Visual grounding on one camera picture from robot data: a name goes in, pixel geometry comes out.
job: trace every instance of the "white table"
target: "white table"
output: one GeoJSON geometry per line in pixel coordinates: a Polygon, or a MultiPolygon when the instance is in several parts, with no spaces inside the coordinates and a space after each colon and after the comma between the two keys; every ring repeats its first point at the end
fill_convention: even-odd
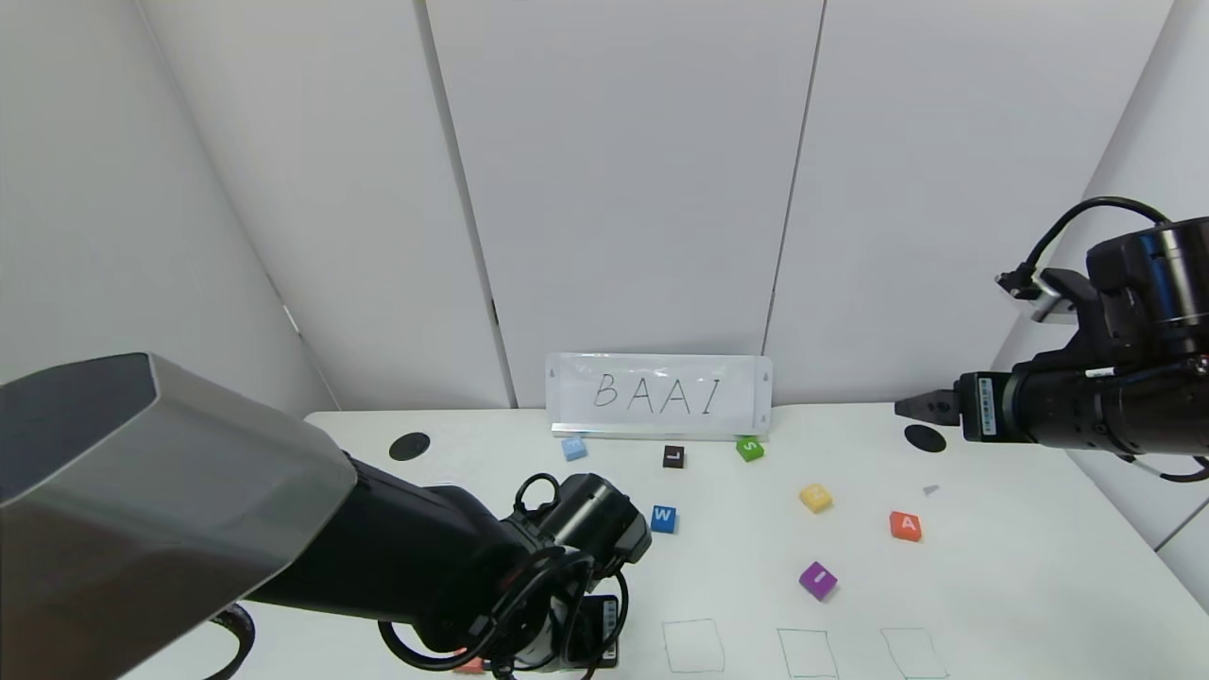
{"type": "MultiPolygon", "coordinates": [[[[621,667],[601,678],[683,680],[670,664],[715,667],[719,653],[723,672],[695,676],[1209,678],[1209,616],[1062,451],[968,444],[949,430],[948,450],[922,453],[887,404],[782,407],[764,459],[686,442],[684,469],[661,467],[663,442],[592,439],[567,462],[537,410],[307,420],[354,456],[416,484],[453,482],[499,517],[539,471],[602,474],[648,519],[654,505],[678,508],[677,534],[655,534],[626,567],[621,667]],[[429,451],[391,460],[391,443],[413,431],[432,437],[429,451]],[[797,497],[816,482],[835,499],[817,515],[797,497]],[[927,485],[939,489],[925,496],[927,485]],[[924,541],[892,538],[891,511],[920,515],[924,541]],[[839,577],[825,603],[797,583],[814,560],[839,577]],[[712,623],[665,626],[698,620],[712,623]]],[[[258,640],[243,680],[433,676],[391,656],[372,622],[248,609],[258,640]]],[[[128,678],[196,680],[232,650],[203,626],[128,678]]]]}

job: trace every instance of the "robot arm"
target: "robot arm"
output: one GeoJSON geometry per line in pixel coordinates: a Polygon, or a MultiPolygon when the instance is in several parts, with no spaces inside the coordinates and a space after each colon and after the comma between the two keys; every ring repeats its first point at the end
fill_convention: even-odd
{"type": "Polygon", "coordinates": [[[1103,449],[1129,462],[1147,453],[1192,455],[1205,472],[1164,478],[1209,478],[1209,218],[1172,223],[1136,201],[1089,198],[997,283],[1032,321],[1077,322],[1075,336],[1010,373],[967,373],[953,390],[897,402],[897,414],[961,425],[971,442],[1103,449]],[[1046,246],[1097,206],[1155,224],[1094,246],[1086,277],[1036,272],[1046,246]]]}
{"type": "Polygon", "coordinates": [[[534,476],[501,521],[459,488],[407,484],[313,426],[123,355],[0,386],[0,540],[4,678],[117,678],[239,599],[375,620],[407,663],[481,657],[508,678],[602,663],[624,581],[620,601],[588,593],[650,534],[595,474],[534,476]],[[530,509],[539,479],[554,499],[530,509]],[[464,651],[421,655],[392,623],[464,651]]]}

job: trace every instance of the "green letter block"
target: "green letter block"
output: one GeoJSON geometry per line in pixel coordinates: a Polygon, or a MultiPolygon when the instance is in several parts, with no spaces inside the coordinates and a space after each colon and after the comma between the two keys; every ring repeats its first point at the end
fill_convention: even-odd
{"type": "Polygon", "coordinates": [[[744,437],[737,444],[735,444],[735,449],[747,462],[752,462],[753,460],[764,456],[764,446],[760,445],[759,439],[756,437],[744,437]]]}

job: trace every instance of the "blue letter block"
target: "blue letter block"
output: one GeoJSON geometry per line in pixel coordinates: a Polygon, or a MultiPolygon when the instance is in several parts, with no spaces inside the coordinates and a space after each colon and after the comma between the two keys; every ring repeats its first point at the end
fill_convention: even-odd
{"type": "Polygon", "coordinates": [[[567,437],[562,440],[562,455],[568,461],[582,459],[588,455],[588,445],[579,437],[567,437]]]}
{"type": "Polygon", "coordinates": [[[655,512],[650,513],[650,530],[660,534],[675,534],[676,508],[655,506],[655,512]]]}

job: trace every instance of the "red block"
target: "red block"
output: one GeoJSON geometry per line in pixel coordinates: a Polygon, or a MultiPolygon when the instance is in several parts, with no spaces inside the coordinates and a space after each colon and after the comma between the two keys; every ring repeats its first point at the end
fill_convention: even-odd
{"type": "Polygon", "coordinates": [[[924,537],[924,525],[914,514],[892,512],[890,513],[890,532],[893,534],[895,538],[919,541],[924,537]]]}

